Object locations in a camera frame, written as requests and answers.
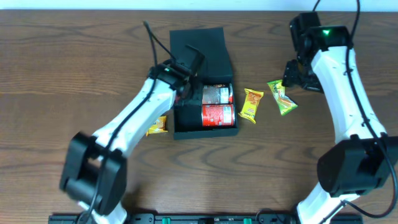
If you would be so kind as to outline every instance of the green light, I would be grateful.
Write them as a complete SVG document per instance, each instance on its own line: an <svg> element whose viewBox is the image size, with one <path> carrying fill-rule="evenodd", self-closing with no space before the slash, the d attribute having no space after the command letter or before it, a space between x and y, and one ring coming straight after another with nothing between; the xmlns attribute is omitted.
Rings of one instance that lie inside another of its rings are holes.
<svg viewBox="0 0 398 224"><path fill-rule="evenodd" d="M323 32L325 35L329 35L330 30L323 30L322 32Z"/></svg>

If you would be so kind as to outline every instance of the white background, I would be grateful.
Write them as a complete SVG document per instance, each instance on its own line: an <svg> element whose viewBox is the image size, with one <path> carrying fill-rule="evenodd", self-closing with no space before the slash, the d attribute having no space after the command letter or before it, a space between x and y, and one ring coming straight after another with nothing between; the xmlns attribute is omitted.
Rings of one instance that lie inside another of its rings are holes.
<svg viewBox="0 0 398 224"><path fill-rule="evenodd" d="M0 0L0 9L308 11L316 0ZM355 11L356 0L321 0L319 11ZM362 11L398 11L398 0L361 0Z"/></svg>

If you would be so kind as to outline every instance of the snack packet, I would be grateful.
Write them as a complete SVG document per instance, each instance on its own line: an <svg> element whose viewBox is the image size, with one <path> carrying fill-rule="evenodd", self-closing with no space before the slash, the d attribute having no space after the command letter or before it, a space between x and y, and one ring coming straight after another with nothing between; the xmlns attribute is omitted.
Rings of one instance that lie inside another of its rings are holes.
<svg viewBox="0 0 398 224"><path fill-rule="evenodd" d="M146 136L148 134L156 134L156 133L166 133L166 116L161 116L157 118L155 123L148 129L145 133Z"/></svg>
<svg viewBox="0 0 398 224"><path fill-rule="evenodd" d="M295 104L288 96L285 96L285 87L282 86L282 80L267 82L267 84L274 95L282 116L286 115L297 107L297 104Z"/></svg>
<svg viewBox="0 0 398 224"><path fill-rule="evenodd" d="M264 92L251 90L247 88L245 88L244 91L246 92L246 98L244 99L242 111L238 113L238 115L241 116L242 118L250 120L255 124L256 121L254 120L254 117L256 115L260 99L262 98L262 96L264 96Z"/></svg>

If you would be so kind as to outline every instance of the red can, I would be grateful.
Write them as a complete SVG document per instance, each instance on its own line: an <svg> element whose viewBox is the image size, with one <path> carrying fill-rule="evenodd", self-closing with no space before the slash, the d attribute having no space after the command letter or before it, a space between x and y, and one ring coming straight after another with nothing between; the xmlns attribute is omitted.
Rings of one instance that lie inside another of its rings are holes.
<svg viewBox="0 0 398 224"><path fill-rule="evenodd" d="M203 105L201 108L203 126L232 126L235 123L233 105Z"/></svg>
<svg viewBox="0 0 398 224"><path fill-rule="evenodd" d="M203 87L203 105L230 104L233 101L232 84L205 85Z"/></svg>

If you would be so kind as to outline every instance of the open box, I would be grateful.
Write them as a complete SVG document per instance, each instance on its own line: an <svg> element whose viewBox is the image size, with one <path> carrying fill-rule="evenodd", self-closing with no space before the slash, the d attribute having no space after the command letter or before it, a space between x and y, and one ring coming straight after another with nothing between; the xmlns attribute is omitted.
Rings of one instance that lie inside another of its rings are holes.
<svg viewBox="0 0 398 224"><path fill-rule="evenodd" d="M171 52L178 57L186 45L198 49L205 55L205 61L197 76L191 78L191 95L174 106L174 139L211 138L234 136L238 133L238 119L233 92L232 126L203 127L202 97L204 85L232 84L233 72L225 47L223 28L172 30L170 31Z"/></svg>

